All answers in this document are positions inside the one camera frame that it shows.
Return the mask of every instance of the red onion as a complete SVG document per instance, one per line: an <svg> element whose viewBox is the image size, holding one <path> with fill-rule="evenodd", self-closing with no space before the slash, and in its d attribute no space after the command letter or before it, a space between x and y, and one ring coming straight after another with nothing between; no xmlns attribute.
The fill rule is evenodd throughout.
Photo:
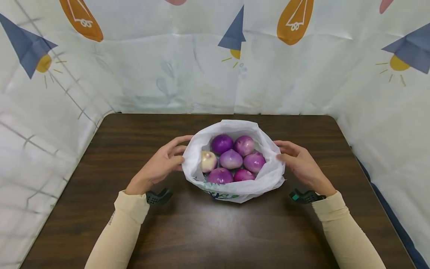
<svg viewBox="0 0 430 269"><path fill-rule="evenodd" d="M207 182L216 184L227 184L233 182L233 176L229 170L225 168L214 169L206 178Z"/></svg>
<svg viewBox="0 0 430 269"><path fill-rule="evenodd" d="M242 166L243 159L239 153L229 149L219 156L219 164L227 169L236 169Z"/></svg>
<svg viewBox="0 0 430 269"><path fill-rule="evenodd" d="M260 172L265 163L266 160L260 152L251 153L243 160L243 165L245 168L253 173Z"/></svg>
<svg viewBox="0 0 430 269"><path fill-rule="evenodd" d="M218 166L218 160L212 152L202 151L202 162L200 168L203 173L209 173Z"/></svg>
<svg viewBox="0 0 430 269"><path fill-rule="evenodd" d="M255 180L255 176L247 169L239 169L233 176L233 181Z"/></svg>
<svg viewBox="0 0 430 269"><path fill-rule="evenodd" d="M226 134L215 136L211 142L212 151L216 154L223 154L233 148L233 139Z"/></svg>
<svg viewBox="0 0 430 269"><path fill-rule="evenodd" d="M254 140L250 136L241 136L234 141L233 149L245 157L254 151Z"/></svg>

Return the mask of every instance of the yellow onion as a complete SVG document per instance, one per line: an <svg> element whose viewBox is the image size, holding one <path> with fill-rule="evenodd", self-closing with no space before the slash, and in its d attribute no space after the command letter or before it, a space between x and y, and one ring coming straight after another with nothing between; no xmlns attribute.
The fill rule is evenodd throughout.
<svg viewBox="0 0 430 269"><path fill-rule="evenodd" d="M202 151L202 162L200 168L203 173L209 173L218 165L218 160L213 152Z"/></svg>

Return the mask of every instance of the black wrist strap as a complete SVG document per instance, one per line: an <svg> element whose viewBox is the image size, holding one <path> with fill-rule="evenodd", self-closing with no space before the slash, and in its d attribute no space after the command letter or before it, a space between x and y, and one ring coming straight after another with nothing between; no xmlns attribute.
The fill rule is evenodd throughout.
<svg viewBox="0 0 430 269"><path fill-rule="evenodd" d="M160 204L163 205L172 197L173 192L164 188L159 194L149 191L146 193L146 202L148 204Z"/></svg>
<svg viewBox="0 0 430 269"><path fill-rule="evenodd" d="M305 193L301 193L299 190L294 189L290 193L291 199L299 204L310 204L312 202L320 201L322 199L326 199L325 195L318 195L314 191L307 191Z"/></svg>

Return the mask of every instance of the plastic bag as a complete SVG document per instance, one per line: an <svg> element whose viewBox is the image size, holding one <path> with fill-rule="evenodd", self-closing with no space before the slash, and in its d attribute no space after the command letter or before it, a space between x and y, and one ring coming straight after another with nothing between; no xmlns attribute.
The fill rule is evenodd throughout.
<svg viewBox="0 0 430 269"><path fill-rule="evenodd" d="M202 150L210 150L212 138L222 133L228 134L233 140L243 135L248 135L254 139L255 149L260 151L266 159L266 164L255 180L233 182L225 185L206 182L200 169L200 153ZM222 120L194 135L183 154L185 162L182 164L182 169L189 182L210 194L213 198L243 203L265 192L279 188L284 183L285 164L276 159L277 154L280 154L279 148L255 122Z"/></svg>

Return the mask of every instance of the backdrop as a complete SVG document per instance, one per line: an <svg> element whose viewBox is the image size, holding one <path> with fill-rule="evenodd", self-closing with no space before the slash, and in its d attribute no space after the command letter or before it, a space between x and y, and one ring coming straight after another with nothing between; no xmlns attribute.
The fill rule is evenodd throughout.
<svg viewBox="0 0 430 269"><path fill-rule="evenodd" d="M3 0L0 269L21 264L115 111L329 114L430 261L429 12L426 0Z"/></svg>

